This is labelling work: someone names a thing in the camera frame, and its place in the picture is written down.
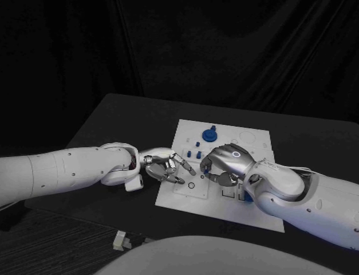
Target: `blue component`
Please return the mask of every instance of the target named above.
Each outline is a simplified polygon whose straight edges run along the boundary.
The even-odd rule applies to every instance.
[[[252,200],[252,197],[251,197],[251,195],[248,194],[246,191],[243,191],[243,200],[245,200],[246,202],[252,202],[252,201],[254,201],[254,200]]]
[[[205,130],[202,132],[202,139],[206,141],[206,142],[213,142],[216,141],[216,138],[217,138],[217,134],[216,134],[216,126],[213,125],[210,127],[209,130]]]

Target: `white base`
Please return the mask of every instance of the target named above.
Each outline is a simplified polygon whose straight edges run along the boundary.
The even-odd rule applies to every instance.
[[[210,129],[212,125],[216,126],[217,139],[215,142],[207,143],[202,139],[202,132]],[[197,174],[192,176],[183,168],[179,167],[176,175],[184,179],[184,184],[161,182],[155,205],[277,232],[284,232],[282,220],[261,212],[252,202],[243,201],[241,184],[236,187],[222,187],[206,178],[200,178],[202,172],[199,165],[202,158],[215,147],[230,142],[236,143],[249,151],[255,161],[267,158],[274,162],[268,131],[179,120],[171,149],[186,159]],[[202,152],[200,159],[196,159],[197,151]],[[213,167],[212,173],[220,174],[222,171]]]

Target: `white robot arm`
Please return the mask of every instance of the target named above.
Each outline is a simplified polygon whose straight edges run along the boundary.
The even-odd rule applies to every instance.
[[[212,164],[225,172],[213,175]],[[359,250],[359,185],[323,176],[304,167],[255,162],[235,144],[213,149],[200,163],[206,177],[243,189],[259,210],[330,243]]]
[[[85,188],[98,181],[109,186],[124,184],[127,191],[141,189],[143,167],[157,180],[184,183],[171,175],[174,162],[196,174],[170,148],[138,152],[127,143],[0,158],[0,209],[23,199]]]

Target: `black table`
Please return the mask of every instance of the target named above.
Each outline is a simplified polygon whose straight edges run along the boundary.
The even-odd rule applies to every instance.
[[[278,115],[143,97],[105,96],[66,148],[122,142],[138,150],[170,147],[179,119],[269,131],[275,162],[303,166],[359,184],[359,125],[346,121]],[[281,250],[343,274],[359,274],[359,252],[331,245],[284,223],[285,233],[154,206],[158,182],[144,171],[144,188],[91,187],[26,201],[83,221],[160,239],[210,235]]]

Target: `metal robotic hand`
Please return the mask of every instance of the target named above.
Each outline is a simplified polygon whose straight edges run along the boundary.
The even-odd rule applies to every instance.
[[[212,164],[225,172],[220,175],[210,174]],[[235,144],[216,147],[200,162],[200,170],[206,178],[222,186],[236,186],[238,179],[243,180],[255,160],[245,149]]]
[[[181,165],[192,176],[196,175],[196,172],[192,166],[187,164],[187,161],[170,148],[160,147],[140,152],[140,165],[144,167],[148,176],[157,179],[160,182],[166,180],[167,182],[183,184],[183,179],[173,175],[176,172],[174,162]]]

